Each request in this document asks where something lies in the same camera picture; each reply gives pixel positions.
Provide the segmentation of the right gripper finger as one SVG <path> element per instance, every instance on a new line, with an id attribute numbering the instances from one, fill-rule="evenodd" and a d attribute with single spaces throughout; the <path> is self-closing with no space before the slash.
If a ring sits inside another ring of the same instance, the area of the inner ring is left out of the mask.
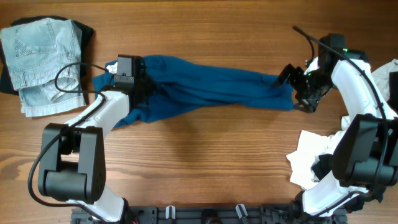
<path id="1" fill-rule="evenodd" d="M 292 64 L 288 64 L 281 71 L 280 75 L 273 82 L 272 86 L 277 87 L 281 86 L 284 83 L 292 84 L 295 82 L 297 77 L 301 77 L 303 75 L 303 70 L 301 67 L 294 67 Z"/>
<path id="2" fill-rule="evenodd" d="M 316 98 L 302 98 L 300 95 L 295 95 L 298 101 L 293 105 L 293 109 L 303 111 L 305 113 L 314 113 L 318 106 L 318 100 Z"/>

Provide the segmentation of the blue polo shirt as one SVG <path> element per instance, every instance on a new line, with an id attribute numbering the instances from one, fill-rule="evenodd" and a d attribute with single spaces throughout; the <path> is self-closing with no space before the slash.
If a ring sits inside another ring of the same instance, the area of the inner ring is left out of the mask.
<path id="1" fill-rule="evenodd" d="M 205 106 L 240 104 L 266 110 L 292 110 L 292 87 L 274 86 L 277 76 L 235 68 L 198 65 L 166 55 L 144 58 L 156 90 L 148 107 L 134 109 L 115 127 L 151 123 Z"/>

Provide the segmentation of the white t-shirt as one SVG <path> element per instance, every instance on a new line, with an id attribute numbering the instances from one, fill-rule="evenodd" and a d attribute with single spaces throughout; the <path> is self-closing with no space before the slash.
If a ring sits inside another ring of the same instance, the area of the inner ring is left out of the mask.
<path id="1" fill-rule="evenodd" d="M 362 60 L 353 59 L 359 68 L 345 60 L 335 65 L 331 80 L 340 92 L 348 115 L 341 120 L 341 130 L 330 136 L 321 136 L 309 131 L 301 131 L 297 150 L 287 155 L 292 168 L 290 181 L 304 190 L 313 188 L 320 181 L 315 177 L 312 166 L 318 162 L 322 154 L 333 154 L 338 143 L 348 129 L 354 117 L 358 114 L 371 114 L 381 117 L 374 93 L 371 87 L 376 84 L 371 75 L 371 66 Z"/>

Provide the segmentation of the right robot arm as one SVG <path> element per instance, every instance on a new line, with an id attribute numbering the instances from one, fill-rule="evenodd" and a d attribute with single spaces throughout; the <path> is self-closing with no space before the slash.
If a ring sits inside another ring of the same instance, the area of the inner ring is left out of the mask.
<path id="1" fill-rule="evenodd" d="M 386 188 L 397 183 L 397 115 L 377 90 L 363 51 L 347 49 L 340 34 L 305 38 L 318 44 L 307 69 L 288 64 L 273 85 L 290 84 L 309 113 L 337 88 L 351 120 L 331 155 L 330 171 L 290 205 L 291 219 L 310 222 L 340 207 L 352 212 L 364 202 L 382 201 Z"/>

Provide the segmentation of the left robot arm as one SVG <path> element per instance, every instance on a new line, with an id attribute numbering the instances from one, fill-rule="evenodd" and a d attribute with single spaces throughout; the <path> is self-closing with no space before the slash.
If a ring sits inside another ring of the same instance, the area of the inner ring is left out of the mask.
<path id="1" fill-rule="evenodd" d="M 28 176 L 30 196 L 46 206 L 78 207 L 89 222 L 136 223 L 127 200 L 106 186 L 104 139 L 134 109 L 146 108 L 154 90 L 144 59 L 119 55 L 116 73 L 97 92 L 92 105 L 64 124 L 45 127 L 41 152 Z M 40 194 L 55 203 L 44 202 L 34 193 L 35 172 Z"/>

